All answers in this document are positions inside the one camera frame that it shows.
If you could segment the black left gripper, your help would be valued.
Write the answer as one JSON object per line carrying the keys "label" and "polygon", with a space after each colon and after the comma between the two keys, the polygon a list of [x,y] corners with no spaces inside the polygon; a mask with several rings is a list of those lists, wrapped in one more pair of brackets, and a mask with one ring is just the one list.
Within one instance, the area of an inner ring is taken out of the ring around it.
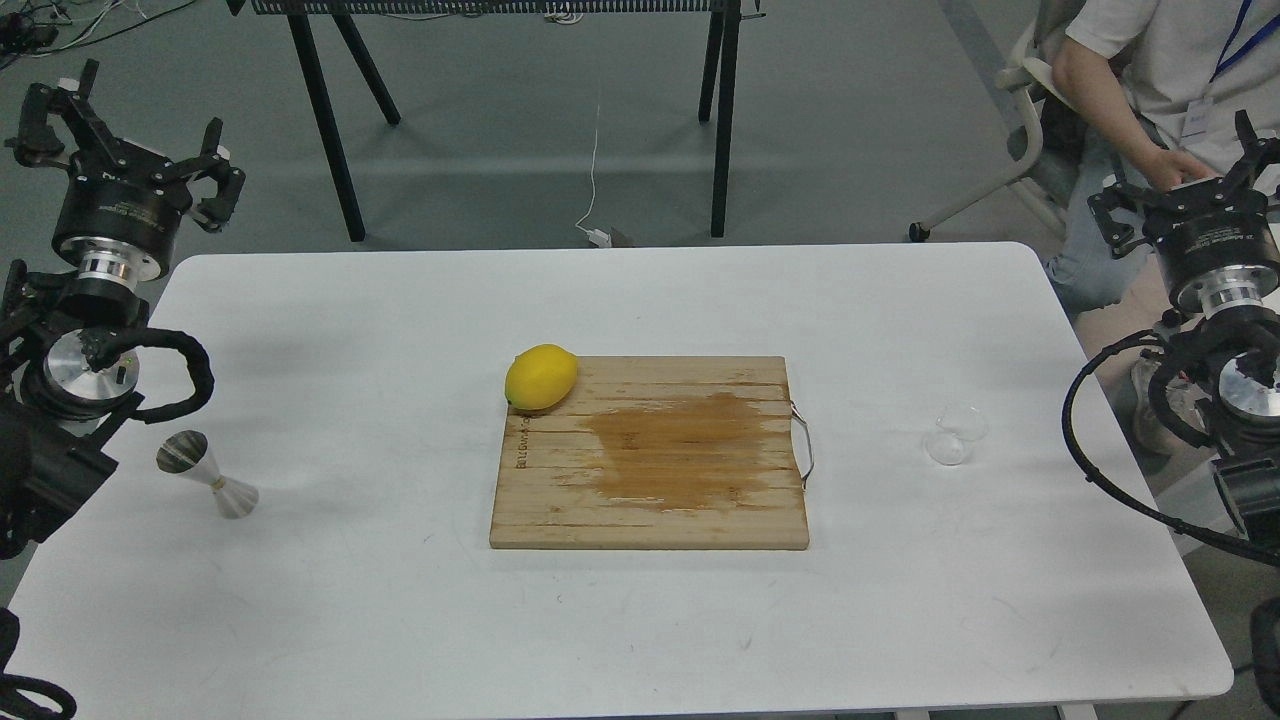
{"label": "black left gripper", "polygon": [[[73,86],[28,87],[17,136],[5,140],[18,164],[67,172],[122,165],[122,143],[90,105],[97,72],[99,61],[88,59]],[[72,173],[52,232],[52,251],[77,264],[91,242],[129,246],[140,256],[133,266],[141,270],[142,281],[166,275],[182,217],[189,217],[207,233],[220,233],[239,201],[246,176],[232,165],[221,132],[223,120],[214,117],[200,152],[163,161],[152,170],[152,187],[104,170]],[[215,192],[196,199],[189,186],[200,181],[211,181]]]}

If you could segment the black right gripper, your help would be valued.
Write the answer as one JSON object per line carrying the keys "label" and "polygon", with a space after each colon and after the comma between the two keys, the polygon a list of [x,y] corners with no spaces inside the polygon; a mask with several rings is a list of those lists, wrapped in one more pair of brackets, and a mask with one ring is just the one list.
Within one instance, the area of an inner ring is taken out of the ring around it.
{"label": "black right gripper", "polygon": [[[1277,137],[1261,138],[1247,110],[1236,111],[1234,122],[1242,158],[1217,181],[1216,201],[1233,201],[1247,191],[1256,191],[1262,174],[1279,163]],[[1116,211],[1144,217],[1148,210],[1161,208],[1161,192],[1133,184],[1120,176],[1106,181],[1100,193],[1088,197],[1087,205],[1111,259],[1123,259],[1140,246],[1157,252],[1171,301],[1197,301],[1199,291],[1196,287],[1206,287],[1207,275],[1229,270],[1243,270],[1261,296],[1277,288],[1277,245],[1261,211],[1220,208],[1181,220],[1152,211],[1138,229],[1129,222],[1120,222]]]}

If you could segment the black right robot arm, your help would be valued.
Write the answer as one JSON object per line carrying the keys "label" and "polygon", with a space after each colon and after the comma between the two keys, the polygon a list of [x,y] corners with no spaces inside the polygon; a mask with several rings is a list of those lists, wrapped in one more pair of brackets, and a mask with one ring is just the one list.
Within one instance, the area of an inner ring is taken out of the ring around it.
{"label": "black right robot arm", "polygon": [[[1061,410],[1068,451],[1085,479],[1178,536],[1271,568],[1279,565],[1277,245],[1270,197],[1254,186],[1277,164],[1277,140],[1235,114],[1242,156],[1222,177],[1167,192],[1117,173],[1088,201],[1115,258],[1148,245],[1170,302],[1161,323],[1106,346],[1075,375]],[[1193,525],[1135,500],[1084,454],[1073,427],[1076,392],[1112,356],[1142,348],[1156,361],[1149,409],[1181,442],[1216,452],[1211,477],[1233,534]]]}

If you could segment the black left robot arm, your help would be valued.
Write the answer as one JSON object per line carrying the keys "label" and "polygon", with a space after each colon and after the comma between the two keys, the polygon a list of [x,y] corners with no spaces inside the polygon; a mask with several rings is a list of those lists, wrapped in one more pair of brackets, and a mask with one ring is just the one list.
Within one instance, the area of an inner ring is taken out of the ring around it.
{"label": "black left robot arm", "polygon": [[3,559],[72,519],[116,470],[105,443],[125,421],[170,421],[214,392],[193,337],[148,324],[141,283],[172,268],[183,218],[221,232],[244,173],[211,119],[197,155],[174,160],[114,135],[90,105],[99,64],[33,83],[6,146],[29,168],[64,170],[51,249],[65,273],[9,266],[3,288]]}

